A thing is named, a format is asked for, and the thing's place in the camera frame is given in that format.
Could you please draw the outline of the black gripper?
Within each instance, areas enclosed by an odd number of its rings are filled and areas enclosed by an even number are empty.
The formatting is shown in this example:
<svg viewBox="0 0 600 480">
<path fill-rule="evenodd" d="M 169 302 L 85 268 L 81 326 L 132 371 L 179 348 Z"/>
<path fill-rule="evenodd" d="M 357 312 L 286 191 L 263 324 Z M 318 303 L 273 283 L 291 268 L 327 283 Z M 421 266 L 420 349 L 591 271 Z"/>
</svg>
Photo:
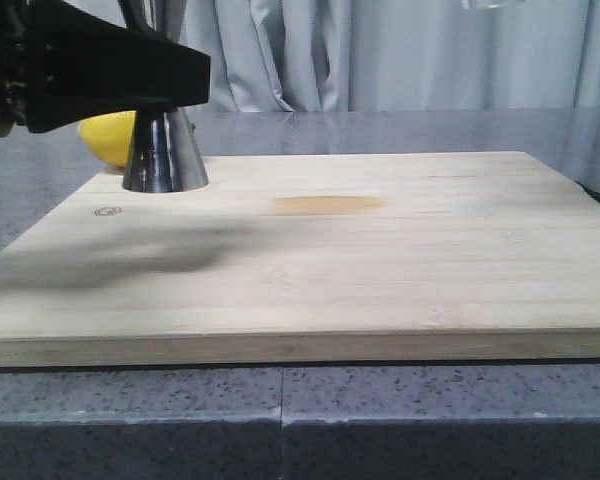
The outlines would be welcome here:
<svg viewBox="0 0 600 480">
<path fill-rule="evenodd" d="M 179 1 L 119 4 L 120 27 L 65 1 L 0 1 L 0 138 L 46 133 L 129 110 L 167 111 L 209 99 L 211 59 L 161 32 Z"/>
</svg>

